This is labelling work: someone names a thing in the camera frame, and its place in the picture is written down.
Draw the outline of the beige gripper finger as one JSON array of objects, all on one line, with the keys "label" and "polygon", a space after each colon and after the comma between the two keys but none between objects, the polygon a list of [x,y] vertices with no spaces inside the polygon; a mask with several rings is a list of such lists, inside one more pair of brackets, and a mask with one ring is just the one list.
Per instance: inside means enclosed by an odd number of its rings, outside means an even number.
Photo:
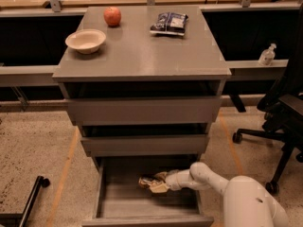
[{"label": "beige gripper finger", "polygon": [[166,193],[169,187],[165,183],[155,183],[150,186],[150,191],[155,194]]},{"label": "beige gripper finger", "polygon": [[154,175],[154,177],[156,179],[161,180],[161,181],[164,181],[167,176],[168,176],[168,172],[167,171],[159,172],[159,173],[156,173]]}]

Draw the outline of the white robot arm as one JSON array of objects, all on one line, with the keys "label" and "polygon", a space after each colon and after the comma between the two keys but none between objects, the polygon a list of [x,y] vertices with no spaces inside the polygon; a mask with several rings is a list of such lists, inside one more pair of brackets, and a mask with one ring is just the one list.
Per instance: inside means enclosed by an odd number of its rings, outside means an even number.
[{"label": "white robot arm", "polygon": [[247,176],[227,180],[202,162],[186,170],[157,173],[148,186],[153,193],[164,193],[186,187],[202,190],[206,184],[223,197],[224,227],[289,226],[284,208],[259,182]]}]

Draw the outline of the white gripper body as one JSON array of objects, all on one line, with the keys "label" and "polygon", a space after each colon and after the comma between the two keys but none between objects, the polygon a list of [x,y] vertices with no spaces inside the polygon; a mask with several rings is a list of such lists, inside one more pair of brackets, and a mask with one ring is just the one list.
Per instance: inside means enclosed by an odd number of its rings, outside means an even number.
[{"label": "white gripper body", "polygon": [[178,191],[182,189],[178,181],[178,173],[179,173],[178,170],[172,170],[169,171],[166,175],[166,179],[165,179],[166,185],[172,191]]}]

